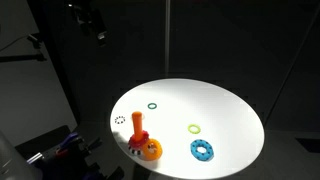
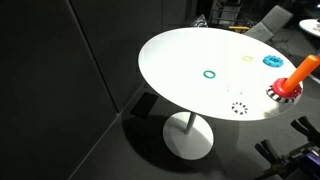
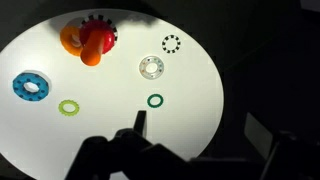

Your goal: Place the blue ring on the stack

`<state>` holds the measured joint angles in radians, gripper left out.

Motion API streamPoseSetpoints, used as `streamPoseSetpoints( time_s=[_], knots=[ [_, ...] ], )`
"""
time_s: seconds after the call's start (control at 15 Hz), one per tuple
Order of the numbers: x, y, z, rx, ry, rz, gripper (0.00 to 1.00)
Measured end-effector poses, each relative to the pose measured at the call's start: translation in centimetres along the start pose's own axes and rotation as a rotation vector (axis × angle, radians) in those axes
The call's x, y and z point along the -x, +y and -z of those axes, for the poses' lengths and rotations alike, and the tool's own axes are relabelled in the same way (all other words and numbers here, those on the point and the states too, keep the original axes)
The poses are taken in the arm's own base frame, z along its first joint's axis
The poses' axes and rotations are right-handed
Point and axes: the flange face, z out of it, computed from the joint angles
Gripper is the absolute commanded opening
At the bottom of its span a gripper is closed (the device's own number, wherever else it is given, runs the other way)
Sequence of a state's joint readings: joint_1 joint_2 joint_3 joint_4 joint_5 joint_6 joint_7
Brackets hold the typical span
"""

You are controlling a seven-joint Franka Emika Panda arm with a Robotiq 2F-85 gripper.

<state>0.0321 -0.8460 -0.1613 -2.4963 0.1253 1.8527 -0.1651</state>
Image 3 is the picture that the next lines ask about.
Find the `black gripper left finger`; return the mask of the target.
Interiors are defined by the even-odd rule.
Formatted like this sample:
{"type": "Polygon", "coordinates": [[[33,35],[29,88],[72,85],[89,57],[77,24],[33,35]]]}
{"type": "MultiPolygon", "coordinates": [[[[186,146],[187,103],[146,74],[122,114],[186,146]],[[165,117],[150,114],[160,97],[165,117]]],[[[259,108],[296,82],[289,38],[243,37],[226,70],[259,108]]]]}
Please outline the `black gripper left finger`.
{"type": "Polygon", "coordinates": [[[65,177],[65,180],[110,180],[104,163],[107,139],[102,136],[86,138],[65,177]]]}

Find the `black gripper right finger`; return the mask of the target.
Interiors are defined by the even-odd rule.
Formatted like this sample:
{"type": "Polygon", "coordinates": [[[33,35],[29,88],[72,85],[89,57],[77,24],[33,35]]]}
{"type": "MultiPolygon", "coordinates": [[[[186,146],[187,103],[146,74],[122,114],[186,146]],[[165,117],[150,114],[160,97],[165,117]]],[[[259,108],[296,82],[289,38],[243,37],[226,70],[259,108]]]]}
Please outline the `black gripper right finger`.
{"type": "Polygon", "coordinates": [[[139,110],[132,128],[124,128],[116,132],[114,137],[116,152],[123,157],[150,154],[154,145],[146,139],[146,129],[147,112],[139,110]]]}

